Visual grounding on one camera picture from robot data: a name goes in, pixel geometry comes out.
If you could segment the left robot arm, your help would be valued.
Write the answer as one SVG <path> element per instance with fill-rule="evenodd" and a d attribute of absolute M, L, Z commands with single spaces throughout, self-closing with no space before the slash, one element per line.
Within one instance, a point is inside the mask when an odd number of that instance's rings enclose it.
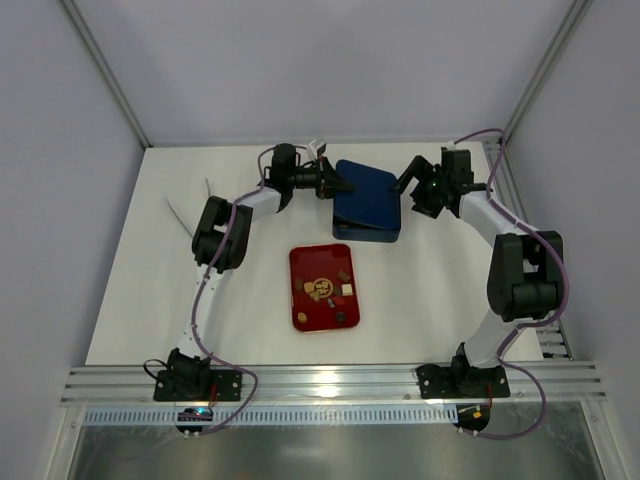
<path fill-rule="evenodd" d="M 211 195 L 206 200 L 191 250 L 199 279 L 183 333 L 154 375 L 153 399 L 169 401 L 240 400 L 241 381 L 258 384 L 251 370 L 217 357 L 202 333 L 231 274 L 245 259 L 252 223 L 283 211 L 296 190 L 312 190 L 320 200 L 352 193 L 355 186 L 339 175 L 325 156 L 326 144 L 306 147 L 280 143 L 258 154 L 259 181 L 234 200 Z"/>

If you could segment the blue chocolate tin box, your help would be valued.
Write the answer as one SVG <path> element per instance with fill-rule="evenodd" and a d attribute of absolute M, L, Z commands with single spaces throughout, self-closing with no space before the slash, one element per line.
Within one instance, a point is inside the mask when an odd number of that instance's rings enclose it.
<path fill-rule="evenodd" d="M 398 240 L 401 224 L 381 228 L 349 222 L 338 217 L 332 219 L 332 234 L 335 239 L 373 243 L 394 243 Z"/>

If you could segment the blue tin lid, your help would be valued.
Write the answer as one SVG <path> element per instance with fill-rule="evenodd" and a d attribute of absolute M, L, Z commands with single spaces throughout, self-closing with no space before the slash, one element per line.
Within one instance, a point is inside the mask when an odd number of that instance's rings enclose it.
<path fill-rule="evenodd" d="M 392 190 L 393 173 L 342 159 L 337 173 L 350 183 L 353 192 L 334 197 L 333 227 L 341 235 L 359 234 L 395 237 L 401 230 L 400 195 Z"/>

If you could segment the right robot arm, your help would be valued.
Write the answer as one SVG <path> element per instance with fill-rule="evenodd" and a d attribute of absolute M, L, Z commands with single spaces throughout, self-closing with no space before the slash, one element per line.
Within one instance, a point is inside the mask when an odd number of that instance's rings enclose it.
<path fill-rule="evenodd" d="M 437 164 L 414 157 L 392 192 L 403 193 L 411 181 L 417 183 L 410 194 L 414 211 L 437 218 L 449 210 L 492 248 L 486 287 L 489 310 L 449 365 L 417 368 L 420 395 L 506 398 L 506 352 L 524 330 L 553 319 L 566 306 L 562 237 L 535 229 L 495 200 L 488 184 L 475 181 L 467 150 L 442 149 Z"/>

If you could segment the metal serving tongs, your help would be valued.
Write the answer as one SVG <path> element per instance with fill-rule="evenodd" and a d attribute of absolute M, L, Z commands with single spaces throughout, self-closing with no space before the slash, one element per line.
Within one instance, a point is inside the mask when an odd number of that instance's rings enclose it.
<path fill-rule="evenodd" d="M 208 177 L 203 177 L 192 190 L 180 192 L 177 196 L 163 195 L 165 206 L 189 239 L 194 238 L 200 208 L 211 194 L 211 182 Z"/>

